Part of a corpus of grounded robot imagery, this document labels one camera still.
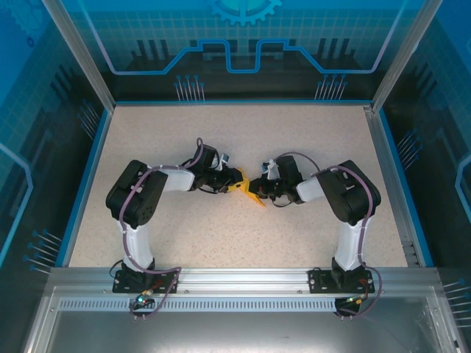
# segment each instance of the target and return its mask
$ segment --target beige work surface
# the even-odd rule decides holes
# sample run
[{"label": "beige work surface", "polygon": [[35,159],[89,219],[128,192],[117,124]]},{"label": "beige work surface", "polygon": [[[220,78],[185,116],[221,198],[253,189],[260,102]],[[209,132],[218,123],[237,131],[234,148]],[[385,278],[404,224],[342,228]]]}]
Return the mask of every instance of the beige work surface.
[{"label": "beige work surface", "polygon": [[[213,105],[117,107],[93,181],[70,266],[109,267],[123,257],[121,235],[105,198],[133,159],[179,164],[203,138],[250,179],[261,163],[301,151],[321,168],[353,160],[378,187],[382,202],[366,236],[374,266],[407,266],[363,107]],[[313,166],[296,157],[306,178]],[[187,268],[307,268],[329,266],[339,221],[326,200],[276,208],[241,191],[164,193],[149,222],[157,266]]]}]

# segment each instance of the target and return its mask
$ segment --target metal sheet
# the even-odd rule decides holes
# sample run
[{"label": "metal sheet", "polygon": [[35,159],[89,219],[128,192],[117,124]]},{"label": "metal sheet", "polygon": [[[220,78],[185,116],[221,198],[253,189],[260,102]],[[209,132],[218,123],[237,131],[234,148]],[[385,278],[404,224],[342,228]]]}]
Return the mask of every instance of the metal sheet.
[{"label": "metal sheet", "polygon": [[425,304],[387,299],[369,320],[352,322],[332,313],[160,313],[134,322],[125,313],[64,312],[47,352],[440,352]]}]

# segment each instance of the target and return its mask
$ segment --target vent slot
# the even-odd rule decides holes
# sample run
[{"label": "vent slot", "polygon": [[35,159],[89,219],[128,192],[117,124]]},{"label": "vent slot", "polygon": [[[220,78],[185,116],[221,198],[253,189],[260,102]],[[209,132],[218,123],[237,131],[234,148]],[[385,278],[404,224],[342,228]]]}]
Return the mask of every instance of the vent slot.
[{"label": "vent slot", "polygon": [[[155,299],[140,312],[155,309]],[[130,298],[64,298],[60,311],[127,312],[134,299]],[[219,313],[283,313],[333,312],[335,299],[331,298],[168,298],[160,309],[163,312],[219,312]]]}]

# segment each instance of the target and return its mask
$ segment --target metal base plate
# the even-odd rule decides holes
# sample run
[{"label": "metal base plate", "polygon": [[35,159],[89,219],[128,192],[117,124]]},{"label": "metal base plate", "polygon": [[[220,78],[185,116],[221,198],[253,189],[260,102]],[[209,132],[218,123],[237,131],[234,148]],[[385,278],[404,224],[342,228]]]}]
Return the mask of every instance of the metal base plate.
[{"label": "metal base plate", "polygon": [[[371,271],[363,271],[362,275],[358,279],[365,279],[369,283],[368,293],[375,292],[375,283],[373,283]],[[364,286],[358,281],[355,281],[352,286],[339,289],[332,278],[330,270],[321,270],[320,268],[308,271],[308,281],[309,292],[311,294],[363,294],[365,292]]]},{"label": "metal base plate", "polygon": [[[158,287],[154,289],[154,294],[166,293],[169,288],[171,281],[174,278],[174,274],[155,274],[153,275],[152,283],[159,284]],[[178,283],[170,290],[170,293],[177,292]],[[125,275],[123,270],[116,272],[115,281],[113,283],[113,293],[142,293],[143,291],[149,289],[145,288],[145,284],[137,283],[130,280],[128,276]]]}]

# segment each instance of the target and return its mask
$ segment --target blue wall panel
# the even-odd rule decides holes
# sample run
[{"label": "blue wall panel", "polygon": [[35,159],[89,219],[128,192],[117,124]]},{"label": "blue wall panel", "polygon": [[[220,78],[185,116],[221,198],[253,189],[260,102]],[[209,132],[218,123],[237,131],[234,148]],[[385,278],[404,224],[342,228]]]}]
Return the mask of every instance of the blue wall panel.
[{"label": "blue wall panel", "polygon": [[103,106],[40,1],[0,0],[0,24],[0,352],[20,352]]},{"label": "blue wall panel", "polygon": [[471,280],[470,6],[444,0],[384,107],[445,283]]},{"label": "blue wall panel", "polygon": [[185,75],[201,78],[206,99],[329,99],[319,82],[336,85],[332,99],[370,99],[421,4],[65,2],[115,98],[136,101],[186,100],[174,86]]}]

